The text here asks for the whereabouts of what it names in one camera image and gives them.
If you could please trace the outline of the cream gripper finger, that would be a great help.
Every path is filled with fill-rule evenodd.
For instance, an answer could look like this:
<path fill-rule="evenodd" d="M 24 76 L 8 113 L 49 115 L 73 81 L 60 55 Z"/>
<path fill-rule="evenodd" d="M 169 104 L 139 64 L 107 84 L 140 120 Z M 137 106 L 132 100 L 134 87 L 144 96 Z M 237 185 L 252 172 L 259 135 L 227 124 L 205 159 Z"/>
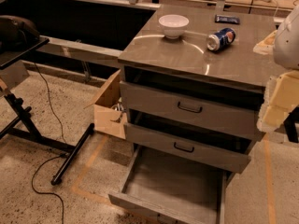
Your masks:
<path fill-rule="evenodd" d="M 256 44 L 253 48 L 253 51 L 262 55 L 272 55 L 276 34 L 277 32 L 273 31 L 264 40 Z"/>

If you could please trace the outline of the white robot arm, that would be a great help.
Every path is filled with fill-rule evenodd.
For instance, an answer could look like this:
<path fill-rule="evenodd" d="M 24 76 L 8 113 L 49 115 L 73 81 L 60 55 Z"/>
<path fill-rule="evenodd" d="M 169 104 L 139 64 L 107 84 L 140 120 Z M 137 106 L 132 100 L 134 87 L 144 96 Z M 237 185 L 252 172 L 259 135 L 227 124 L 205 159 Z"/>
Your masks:
<path fill-rule="evenodd" d="M 264 40 L 255 45 L 258 54 L 272 54 L 276 64 L 288 69 L 266 83 L 257 128 L 270 133 L 279 128 L 299 106 L 299 6 Z"/>

